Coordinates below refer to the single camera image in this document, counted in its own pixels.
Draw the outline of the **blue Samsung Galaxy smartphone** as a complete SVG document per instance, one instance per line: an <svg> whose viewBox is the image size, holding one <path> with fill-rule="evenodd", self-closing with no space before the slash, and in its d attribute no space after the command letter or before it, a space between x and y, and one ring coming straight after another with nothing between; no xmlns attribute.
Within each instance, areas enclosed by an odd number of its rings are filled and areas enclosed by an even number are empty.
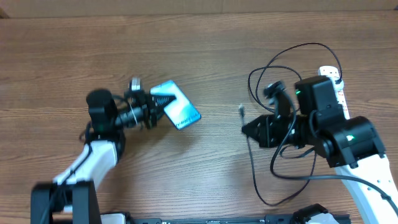
<svg viewBox="0 0 398 224"><path fill-rule="evenodd" d="M201 114L174 81L169 80L154 86L150 89L150 93L162 96L174 95L176 97L164 108L164 112L177 129L186 128L201 119Z"/></svg>

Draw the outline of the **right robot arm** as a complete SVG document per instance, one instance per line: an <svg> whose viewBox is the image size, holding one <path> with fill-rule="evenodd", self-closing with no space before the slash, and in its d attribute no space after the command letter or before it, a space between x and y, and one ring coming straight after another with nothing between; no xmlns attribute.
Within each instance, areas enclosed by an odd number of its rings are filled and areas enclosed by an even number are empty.
<svg viewBox="0 0 398 224"><path fill-rule="evenodd" d="M328 76L315 76L295 83L299 107L277 82L264 90L275 106L273 114L262 115L242 126L247 138L263 148L284 145L311 146L326 159L333 175L291 176L273 173L285 180L341 180L349 190L365 223L397 223L397 188L391 174L386 148L370 120L346 118Z"/></svg>

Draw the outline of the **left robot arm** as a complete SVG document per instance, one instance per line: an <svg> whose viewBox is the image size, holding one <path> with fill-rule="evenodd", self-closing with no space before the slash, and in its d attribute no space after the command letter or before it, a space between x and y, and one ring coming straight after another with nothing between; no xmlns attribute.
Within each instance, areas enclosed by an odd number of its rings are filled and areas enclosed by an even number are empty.
<svg viewBox="0 0 398 224"><path fill-rule="evenodd" d="M128 212L101 213L96 188L113 169L124 152L124 129L143 124L156 126L173 94L153 95L143 90L128 91L116 105L117 96L107 89L91 91L87 97L91 120L83 131L82 153L51 182L34 186L30 199L31 223L56 223L54 213L71 213L62 223L132 223Z"/></svg>

